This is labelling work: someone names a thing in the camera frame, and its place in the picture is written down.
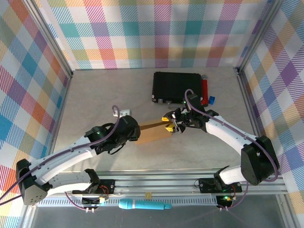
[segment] black case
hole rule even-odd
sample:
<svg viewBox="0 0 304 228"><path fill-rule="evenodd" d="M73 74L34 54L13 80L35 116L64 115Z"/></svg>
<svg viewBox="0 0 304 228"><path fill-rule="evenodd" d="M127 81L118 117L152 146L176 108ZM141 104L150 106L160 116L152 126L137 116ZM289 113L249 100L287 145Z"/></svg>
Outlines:
<svg viewBox="0 0 304 228"><path fill-rule="evenodd" d="M155 72L152 101L156 103L182 103L187 89L192 89L195 94L202 97L200 74Z"/></svg>

